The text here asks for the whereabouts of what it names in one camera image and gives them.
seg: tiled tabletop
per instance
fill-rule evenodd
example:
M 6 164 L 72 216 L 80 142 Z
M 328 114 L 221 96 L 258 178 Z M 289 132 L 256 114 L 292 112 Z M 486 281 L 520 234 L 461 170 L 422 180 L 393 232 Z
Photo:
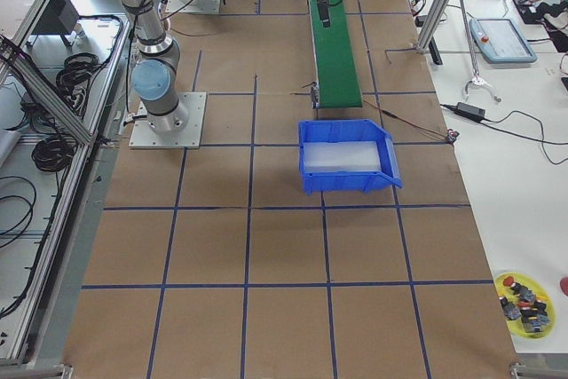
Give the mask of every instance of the tiled tabletop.
M 198 151 L 123 140 L 66 363 L 77 378 L 509 377 L 515 353 L 406 0 L 347 0 L 366 104 L 404 189 L 303 193 L 314 117 L 305 0 L 181 16 L 180 90 L 208 91 Z

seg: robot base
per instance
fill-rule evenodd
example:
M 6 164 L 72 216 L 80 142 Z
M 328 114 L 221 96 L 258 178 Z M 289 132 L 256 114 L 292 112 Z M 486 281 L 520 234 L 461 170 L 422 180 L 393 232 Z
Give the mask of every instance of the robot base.
M 168 0 L 166 13 L 172 13 L 182 8 L 186 1 L 184 0 Z M 208 15 L 219 14 L 221 0 L 193 0 L 188 6 L 179 10 L 185 13 L 203 13 Z
M 199 148 L 206 101 L 205 92 L 180 92 L 179 102 L 184 103 L 189 111 L 187 125 L 180 131 L 161 134 L 156 133 L 146 120 L 138 120 L 134 123 L 130 148 Z M 138 115 L 146 115 L 146 108 L 142 104 Z

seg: red object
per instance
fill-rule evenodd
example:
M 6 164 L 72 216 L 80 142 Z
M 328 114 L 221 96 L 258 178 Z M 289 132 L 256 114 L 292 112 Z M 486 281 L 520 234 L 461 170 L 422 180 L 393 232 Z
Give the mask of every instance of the red object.
M 503 280 L 503 286 L 507 286 L 508 288 L 511 287 L 511 285 L 515 282 L 515 277 L 513 277 L 512 275 L 510 275 L 509 277 L 507 277 L 505 280 Z
M 564 277 L 560 280 L 560 289 L 568 296 L 568 277 Z

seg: blue bin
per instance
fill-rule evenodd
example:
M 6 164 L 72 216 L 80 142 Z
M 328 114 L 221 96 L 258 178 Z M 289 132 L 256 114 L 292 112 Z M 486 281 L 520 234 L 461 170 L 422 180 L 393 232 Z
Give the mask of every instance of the blue bin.
M 386 186 L 402 188 L 391 135 L 371 120 L 318 120 L 298 124 L 300 138 L 300 173 L 304 191 L 360 190 L 368 193 Z M 304 167 L 304 143 L 374 141 L 377 144 L 381 171 L 313 172 Z

